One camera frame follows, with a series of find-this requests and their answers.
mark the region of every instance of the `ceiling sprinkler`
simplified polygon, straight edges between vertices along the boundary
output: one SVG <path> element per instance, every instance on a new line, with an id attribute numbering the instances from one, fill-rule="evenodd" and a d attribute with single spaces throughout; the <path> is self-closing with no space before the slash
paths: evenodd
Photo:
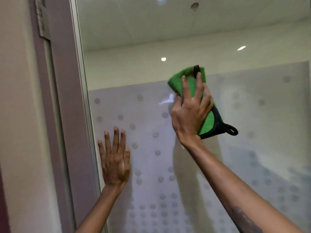
<path id="1" fill-rule="evenodd" d="M 198 2 L 195 2 L 195 3 L 193 3 L 193 4 L 191 5 L 191 9 L 192 9 L 193 11 L 196 11 L 198 7 L 199 7 L 199 3 L 198 3 Z"/>

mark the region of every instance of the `forearm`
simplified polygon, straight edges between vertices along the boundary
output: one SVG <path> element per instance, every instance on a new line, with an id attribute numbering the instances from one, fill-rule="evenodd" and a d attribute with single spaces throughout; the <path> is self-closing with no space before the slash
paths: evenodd
<path id="1" fill-rule="evenodd" d="M 240 232 L 302 232 L 215 158 L 199 136 L 182 143 Z"/>
<path id="2" fill-rule="evenodd" d="M 100 233 L 107 222 L 110 211 L 122 190 L 121 186 L 107 185 L 103 188 L 95 206 L 76 233 Z"/>

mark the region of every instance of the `metal hinge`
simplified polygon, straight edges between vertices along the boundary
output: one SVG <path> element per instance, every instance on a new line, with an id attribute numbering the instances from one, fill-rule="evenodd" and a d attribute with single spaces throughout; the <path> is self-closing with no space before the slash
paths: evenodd
<path id="1" fill-rule="evenodd" d="M 49 20 L 44 5 L 39 0 L 35 0 L 37 26 L 41 38 L 50 39 Z"/>

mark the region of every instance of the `frosted glass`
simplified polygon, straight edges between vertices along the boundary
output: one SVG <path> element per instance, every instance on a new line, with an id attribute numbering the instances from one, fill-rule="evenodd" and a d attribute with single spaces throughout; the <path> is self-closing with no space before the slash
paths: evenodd
<path id="1" fill-rule="evenodd" d="M 206 139 L 206 147 L 311 232 L 309 63 L 208 75 L 207 83 L 239 135 Z M 96 139 L 116 125 L 131 148 L 130 180 L 109 217 L 109 233 L 238 232 L 176 138 L 166 81 L 93 90 L 89 98 Z"/>

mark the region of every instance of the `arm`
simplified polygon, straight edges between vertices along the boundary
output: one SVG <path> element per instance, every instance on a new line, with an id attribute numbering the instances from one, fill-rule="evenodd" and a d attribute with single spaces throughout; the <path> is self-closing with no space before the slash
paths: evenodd
<path id="1" fill-rule="evenodd" d="M 176 95 L 172 109 L 173 128 L 239 231 L 302 233 L 295 224 L 254 192 L 203 145 L 197 133 L 213 107 L 213 98 L 206 84 L 202 83 L 200 73 L 196 77 L 196 92 L 193 98 L 184 76 L 182 82 L 184 100 Z"/>
<path id="2" fill-rule="evenodd" d="M 125 131 L 115 127 L 113 145 L 111 148 L 109 133 L 105 132 L 104 150 L 102 141 L 98 141 L 100 159 L 103 169 L 105 187 L 95 206 L 84 220 L 76 233 L 101 233 L 110 211 L 128 181 L 130 174 L 130 148 L 125 147 Z"/>

